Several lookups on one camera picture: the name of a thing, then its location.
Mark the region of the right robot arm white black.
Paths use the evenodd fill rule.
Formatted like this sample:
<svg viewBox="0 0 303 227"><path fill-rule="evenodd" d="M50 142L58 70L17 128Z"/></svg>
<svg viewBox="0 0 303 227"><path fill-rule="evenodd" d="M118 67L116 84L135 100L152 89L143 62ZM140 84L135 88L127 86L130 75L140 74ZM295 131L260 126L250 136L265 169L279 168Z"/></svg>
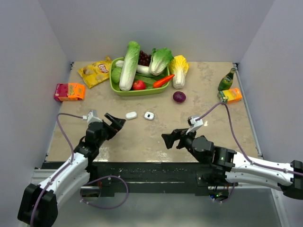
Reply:
<svg viewBox="0 0 303 227"><path fill-rule="evenodd" d="M176 129L170 134L162 134L166 148L173 147L187 151L201 164L211 168L203 179L221 186L224 183L249 183L266 186L281 191L284 196L301 200L303 198L303 164L294 160L291 163L271 162L246 157L232 149L214 145L205 136L196 132Z"/></svg>

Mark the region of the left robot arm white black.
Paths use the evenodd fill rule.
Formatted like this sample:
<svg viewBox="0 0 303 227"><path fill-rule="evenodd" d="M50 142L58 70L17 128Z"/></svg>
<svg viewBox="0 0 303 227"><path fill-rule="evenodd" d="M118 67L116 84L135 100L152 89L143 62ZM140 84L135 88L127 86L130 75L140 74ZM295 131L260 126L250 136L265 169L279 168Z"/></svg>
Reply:
<svg viewBox="0 0 303 227"><path fill-rule="evenodd" d="M106 140L112 139L124 126L126 120L108 113L107 124L95 110L81 118L88 123L85 135L71 156L49 177L39 184L29 184L23 193L18 211L18 220L31 227L51 227L57 219L59 208L83 185L98 181L92 162Z"/></svg>

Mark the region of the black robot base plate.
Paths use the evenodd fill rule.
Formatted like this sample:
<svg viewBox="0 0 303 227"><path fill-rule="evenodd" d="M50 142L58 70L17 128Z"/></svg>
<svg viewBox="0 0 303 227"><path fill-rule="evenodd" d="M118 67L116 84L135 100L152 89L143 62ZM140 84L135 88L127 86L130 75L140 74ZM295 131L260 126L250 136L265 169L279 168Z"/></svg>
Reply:
<svg viewBox="0 0 303 227"><path fill-rule="evenodd" d="M94 162L88 169L89 180L102 197L123 192L208 196L209 187L232 187L232 183L206 182L203 177L211 168L194 162Z"/></svg>

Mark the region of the white gold-rimmed charging case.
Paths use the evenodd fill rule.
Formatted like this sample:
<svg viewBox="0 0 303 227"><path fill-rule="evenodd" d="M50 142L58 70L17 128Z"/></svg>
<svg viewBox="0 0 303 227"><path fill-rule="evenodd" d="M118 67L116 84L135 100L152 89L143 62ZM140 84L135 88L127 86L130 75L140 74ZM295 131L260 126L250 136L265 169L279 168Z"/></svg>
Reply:
<svg viewBox="0 0 303 227"><path fill-rule="evenodd" d="M146 113L144 114L144 118L145 118L146 120L152 121L152 120L154 119L154 113L146 112Z"/></svg>

